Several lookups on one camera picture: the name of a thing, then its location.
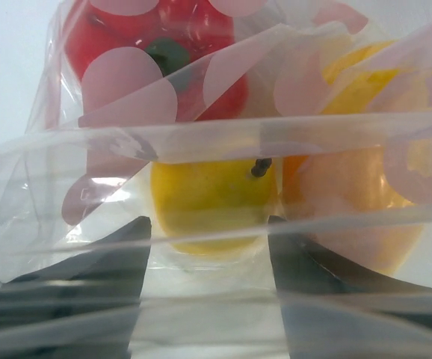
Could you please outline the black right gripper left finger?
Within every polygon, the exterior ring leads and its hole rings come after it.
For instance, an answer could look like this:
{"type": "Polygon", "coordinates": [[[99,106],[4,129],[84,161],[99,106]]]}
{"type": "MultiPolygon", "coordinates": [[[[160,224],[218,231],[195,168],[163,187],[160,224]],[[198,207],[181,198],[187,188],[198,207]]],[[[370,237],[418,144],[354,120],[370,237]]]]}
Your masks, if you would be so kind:
{"type": "Polygon", "coordinates": [[[0,358],[130,358],[149,259],[141,216],[87,251],[0,282],[0,358]]]}

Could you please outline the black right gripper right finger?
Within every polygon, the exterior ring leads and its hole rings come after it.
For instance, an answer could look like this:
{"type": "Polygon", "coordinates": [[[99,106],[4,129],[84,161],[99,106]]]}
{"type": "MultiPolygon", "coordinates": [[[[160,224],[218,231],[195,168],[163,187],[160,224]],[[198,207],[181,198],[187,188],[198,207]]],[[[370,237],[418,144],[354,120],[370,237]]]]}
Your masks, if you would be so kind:
{"type": "Polygon", "coordinates": [[[432,288],[378,273],[267,221],[290,358],[432,358],[432,288]]]}

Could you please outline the yellow toy pear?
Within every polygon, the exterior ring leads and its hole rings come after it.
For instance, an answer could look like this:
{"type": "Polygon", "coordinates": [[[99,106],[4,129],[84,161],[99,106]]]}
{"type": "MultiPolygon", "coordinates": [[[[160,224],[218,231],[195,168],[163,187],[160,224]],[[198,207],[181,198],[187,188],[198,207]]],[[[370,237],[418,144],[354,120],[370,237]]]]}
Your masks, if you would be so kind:
{"type": "Polygon", "coordinates": [[[155,162],[150,187],[164,234],[188,237],[265,224],[274,208],[277,179],[270,158],[155,162]]]}

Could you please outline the clear polka dot zip bag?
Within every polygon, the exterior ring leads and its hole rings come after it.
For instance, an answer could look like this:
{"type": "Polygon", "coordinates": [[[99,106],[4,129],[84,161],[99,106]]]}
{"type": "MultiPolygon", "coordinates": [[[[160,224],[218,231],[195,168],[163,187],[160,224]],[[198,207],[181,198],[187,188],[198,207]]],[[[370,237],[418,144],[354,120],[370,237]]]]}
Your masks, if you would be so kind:
{"type": "Polygon", "coordinates": [[[0,358],[432,358],[432,22],[61,1],[0,146],[0,358]]]}

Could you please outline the red toy pepper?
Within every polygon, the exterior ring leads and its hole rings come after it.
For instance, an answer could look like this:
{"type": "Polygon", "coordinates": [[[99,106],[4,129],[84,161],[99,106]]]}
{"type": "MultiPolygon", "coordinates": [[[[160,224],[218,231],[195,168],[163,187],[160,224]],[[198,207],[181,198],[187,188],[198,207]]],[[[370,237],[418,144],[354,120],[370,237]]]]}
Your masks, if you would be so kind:
{"type": "Polygon", "coordinates": [[[235,43],[234,22],[209,1],[159,1],[138,15],[113,14],[90,1],[74,1],[64,23],[65,54],[77,79],[99,56],[136,48],[163,77],[235,43]]]}

